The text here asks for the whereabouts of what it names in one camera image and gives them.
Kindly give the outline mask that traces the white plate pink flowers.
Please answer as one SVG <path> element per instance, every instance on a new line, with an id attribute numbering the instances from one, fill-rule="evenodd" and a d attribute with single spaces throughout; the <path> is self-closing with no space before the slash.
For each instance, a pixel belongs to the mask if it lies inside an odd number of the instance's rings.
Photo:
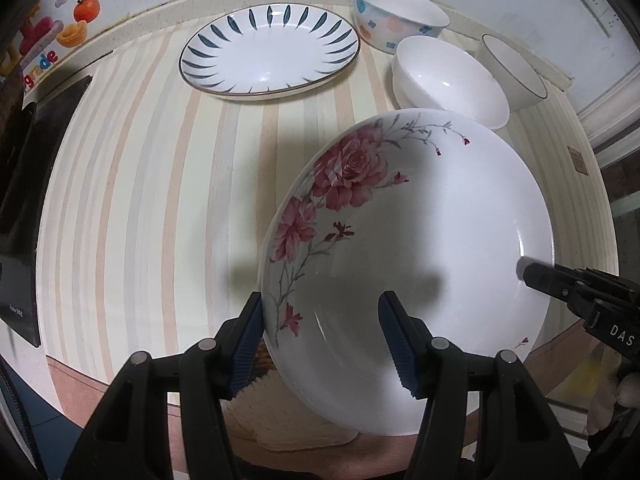
<path id="1" fill-rule="evenodd" d="M 518 153 L 469 118 L 392 110 L 314 156 L 264 241 L 258 283 L 266 341 L 311 411 L 380 436 L 418 430 L 378 324 L 378 298 L 461 350 L 525 358 L 549 300 L 523 266 L 554 258 L 550 214 Z"/>

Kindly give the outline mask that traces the white bowl dark rim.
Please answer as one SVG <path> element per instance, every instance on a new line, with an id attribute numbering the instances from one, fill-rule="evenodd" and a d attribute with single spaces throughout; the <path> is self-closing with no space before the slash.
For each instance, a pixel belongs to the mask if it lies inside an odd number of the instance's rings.
<path id="1" fill-rule="evenodd" d="M 484 34 L 475 58 L 500 84 L 511 112 L 525 110 L 548 98 L 541 76 L 517 50 L 498 37 Z"/>

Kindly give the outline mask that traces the plain white bowl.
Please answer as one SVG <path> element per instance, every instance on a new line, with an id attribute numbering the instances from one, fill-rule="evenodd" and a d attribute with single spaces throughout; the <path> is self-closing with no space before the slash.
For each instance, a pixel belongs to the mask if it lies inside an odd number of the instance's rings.
<path id="1" fill-rule="evenodd" d="M 510 118 L 495 77 L 465 50 L 432 37 L 401 40 L 392 59 L 392 85 L 402 108 L 448 110 L 491 130 Z"/>

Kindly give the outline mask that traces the white plate blue leaf pattern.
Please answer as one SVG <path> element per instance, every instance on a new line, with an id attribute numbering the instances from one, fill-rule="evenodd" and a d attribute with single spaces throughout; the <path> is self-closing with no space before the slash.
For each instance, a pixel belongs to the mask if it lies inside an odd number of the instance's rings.
<path id="1" fill-rule="evenodd" d="M 300 3 L 265 3 L 204 25 L 178 61 L 191 87 L 232 101 L 294 96 L 330 81 L 356 61 L 360 39 L 338 14 Z"/>

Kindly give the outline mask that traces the white bowl coloured hearts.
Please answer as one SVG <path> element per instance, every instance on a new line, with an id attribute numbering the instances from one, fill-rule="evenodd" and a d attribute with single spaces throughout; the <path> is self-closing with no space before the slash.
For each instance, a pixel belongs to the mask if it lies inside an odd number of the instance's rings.
<path id="1" fill-rule="evenodd" d="M 447 13 L 431 0 L 354 0 L 352 19 L 361 39 L 389 54 L 407 37 L 437 38 L 450 25 Z"/>

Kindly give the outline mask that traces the striped table cloth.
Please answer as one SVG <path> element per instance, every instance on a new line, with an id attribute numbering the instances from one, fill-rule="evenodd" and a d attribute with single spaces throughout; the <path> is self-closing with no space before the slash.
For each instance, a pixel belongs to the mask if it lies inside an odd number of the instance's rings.
<path id="1" fill-rule="evenodd" d="M 337 133 L 393 107 L 391 57 L 367 44 L 348 74 L 292 100 L 232 104 L 198 92 L 178 58 L 206 21 L 152 32 L 99 62 L 56 158 L 38 240 L 38 315 L 58 402 L 81 427 L 132 352 L 186 350 L 236 315 L 299 171 Z M 617 273 L 596 155 L 565 93 L 547 88 L 548 99 L 512 114 L 499 136 L 544 193 L 559 263 Z M 408 455 L 408 437 L 360 434 L 325 449 L 355 460 L 378 444 Z"/>

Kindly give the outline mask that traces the black induction cooktop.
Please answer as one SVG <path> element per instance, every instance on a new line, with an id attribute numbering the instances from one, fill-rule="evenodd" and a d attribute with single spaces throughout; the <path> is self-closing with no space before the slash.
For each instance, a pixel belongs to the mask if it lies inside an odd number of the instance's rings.
<path id="1" fill-rule="evenodd" d="M 1 136 L 1 319 L 41 344 L 36 252 L 52 168 L 74 111 L 90 86 L 85 76 L 43 106 L 17 113 Z"/>

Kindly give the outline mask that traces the white wall socket right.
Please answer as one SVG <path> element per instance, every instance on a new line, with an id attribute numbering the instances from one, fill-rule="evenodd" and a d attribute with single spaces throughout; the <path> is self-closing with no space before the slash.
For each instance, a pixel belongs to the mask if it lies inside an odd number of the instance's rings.
<path id="1" fill-rule="evenodd" d="M 622 26 L 620 17 L 610 6 L 608 6 L 606 10 L 597 17 L 597 21 L 603 29 L 605 36 L 608 38 L 617 36 L 620 31 L 620 26 Z"/>

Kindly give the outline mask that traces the colourful wall sticker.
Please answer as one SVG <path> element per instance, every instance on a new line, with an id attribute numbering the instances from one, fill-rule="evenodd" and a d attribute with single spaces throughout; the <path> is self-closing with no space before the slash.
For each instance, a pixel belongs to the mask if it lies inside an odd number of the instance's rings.
<path id="1" fill-rule="evenodd" d="M 1 55 L 1 78 L 17 68 L 31 92 L 67 55 L 96 33 L 100 0 L 39 0 Z"/>

